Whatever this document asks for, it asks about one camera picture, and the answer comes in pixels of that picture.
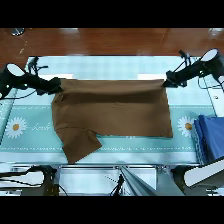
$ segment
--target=brown shirt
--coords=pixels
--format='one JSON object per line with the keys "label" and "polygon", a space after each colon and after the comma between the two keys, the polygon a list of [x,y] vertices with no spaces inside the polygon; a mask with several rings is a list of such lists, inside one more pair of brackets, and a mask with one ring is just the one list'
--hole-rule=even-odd
{"label": "brown shirt", "polygon": [[54,129],[69,163],[102,145],[96,134],[171,138],[163,80],[61,79],[52,102]]}

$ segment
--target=wooden floor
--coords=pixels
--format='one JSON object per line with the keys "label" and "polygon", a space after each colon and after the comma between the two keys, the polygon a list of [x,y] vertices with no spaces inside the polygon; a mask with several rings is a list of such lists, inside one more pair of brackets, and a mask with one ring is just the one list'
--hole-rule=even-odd
{"label": "wooden floor", "polygon": [[26,28],[12,36],[0,28],[0,67],[25,65],[29,56],[178,55],[201,56],[211,48],[224,53],[223,28]]}

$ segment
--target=light blue tablecloth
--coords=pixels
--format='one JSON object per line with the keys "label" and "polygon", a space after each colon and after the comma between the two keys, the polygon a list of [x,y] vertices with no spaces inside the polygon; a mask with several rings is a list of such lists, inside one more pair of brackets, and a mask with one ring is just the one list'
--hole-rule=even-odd
{"label": "light blue tablecloth", "polygon": [[[41,57],[38,65],[49,66],[48,69],[40,70],[39,74],[74,74],[74,78],[82,80],[136,80],[138,74],[165,74],[168,70],[174,70],[181,62],[180,57],[173,56],[49,56]],[[18,94],[23,96],[30,91],[20,91],[22,94]],[[79,163],[198,162],[193,132],[187,130],[185,124],[193,123],[193,119],[199,114],[215,116],[208,92],[198,87],[195,78],[188,81],[186,88],[167,89],[167,96],[174,133],[172,139],[99,136],[103,147]],[[62,143],[53,129],[50,103],[46,103],[45,98],[40,97],[40,101],[33,104],[32,99],[26,98],[25,104],[22,103],[24,101],[20,104],[17,100],[13,105],[8,115],[8,124],[19,120],[25,122],[26,128],[17,138],[9,137],[9,133],[4,132],[0,161],[66,163]]]}

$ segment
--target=blue towel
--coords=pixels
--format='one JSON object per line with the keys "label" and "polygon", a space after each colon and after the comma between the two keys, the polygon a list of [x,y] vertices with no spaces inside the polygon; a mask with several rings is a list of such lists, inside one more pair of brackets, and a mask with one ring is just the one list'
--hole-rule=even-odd
{"label": "blue towel", "polygon": [[206,117],[199,115],[194,121],[199,138],[201,152],[205,163],[224,156],[224,117]]}

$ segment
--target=table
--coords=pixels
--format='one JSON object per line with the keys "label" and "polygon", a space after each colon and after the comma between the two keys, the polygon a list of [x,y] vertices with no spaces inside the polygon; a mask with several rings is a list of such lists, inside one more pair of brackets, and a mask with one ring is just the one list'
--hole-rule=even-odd
{"label": "table", "polygon": [[[73,74],[82,80],[148,79],[152,74],[174,70],[182,59],[176,56],[48,56],[40,57],[40,75]],[[32,90],[20,91],[17,97]],[[207,90],[198,87],[197,78],[188,81],[186,88],[166,89],[170,106],[174,137],[99,136],[102,148],[86,156],[77,164],[195,164],[198,163],[194,134],[185,130],[199,114],[215,116]],[[25,121],[27,128],[17,138],[9,138],[5,123],[1,123],[2,142],[0,162],[66,164],[62,143],[53,129],[50,103],[53,95],[36,96],[7,102],[8,113],[1,118],[8,122]]]}

